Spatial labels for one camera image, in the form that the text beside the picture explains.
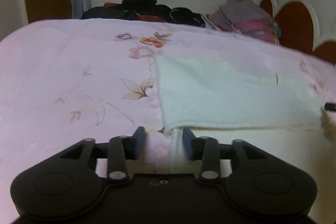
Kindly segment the white knit sweater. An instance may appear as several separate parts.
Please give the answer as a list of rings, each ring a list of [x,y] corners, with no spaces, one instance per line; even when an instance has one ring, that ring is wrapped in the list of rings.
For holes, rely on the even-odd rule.
[[[335,69],[315,59],[232,65],[225,60],[157,57],[157,89],[171,169],[194,171],[182,130],[224,143],[243,139],[313,176],[310,212],[335,222],[335,132],[323,111],[335,102]]]

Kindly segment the stack of folded clothes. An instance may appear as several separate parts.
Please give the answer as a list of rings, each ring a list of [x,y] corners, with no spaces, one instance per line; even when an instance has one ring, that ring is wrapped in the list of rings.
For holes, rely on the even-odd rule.
[[[228,2],[206,18],[217,28],[271,44],[278,44],[278,25],[265,10],[251,1]]]

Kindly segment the pile of dark clothes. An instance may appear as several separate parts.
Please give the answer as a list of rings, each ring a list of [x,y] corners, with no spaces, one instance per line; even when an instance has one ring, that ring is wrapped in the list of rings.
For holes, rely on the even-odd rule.
[[[170,8],[157,0],[122,0],[121,3],[104,4],[83,13],[82,19],[121,19],[146,22],[166,22],[205,27],[201,14],[185,7]]]

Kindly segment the red white scalloped headboard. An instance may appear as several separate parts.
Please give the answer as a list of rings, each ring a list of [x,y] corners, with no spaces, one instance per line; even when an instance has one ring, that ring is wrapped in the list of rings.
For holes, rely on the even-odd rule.
[[[261,0],[259,6],[280,28],[278,42],[281,46],[335,65],[335,38],[315,45],[319,38],[319,22],[311,5],[302,0],[290,0],[278,8],[275,0]]]

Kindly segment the pink floral bed sheet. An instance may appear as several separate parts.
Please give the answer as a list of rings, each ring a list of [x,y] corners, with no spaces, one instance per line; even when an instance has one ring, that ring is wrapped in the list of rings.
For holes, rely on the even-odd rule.
[[[17,174],[92,137],[99,142],[143,126],[140,169],[188,167],[177,136],[164,133],[156,56],[219,59],[249,74],[306,79],[333,88],[335,68],[299,51],[228,32],[115,19],[45,20],[1,41],[1,223],[18,213]]]

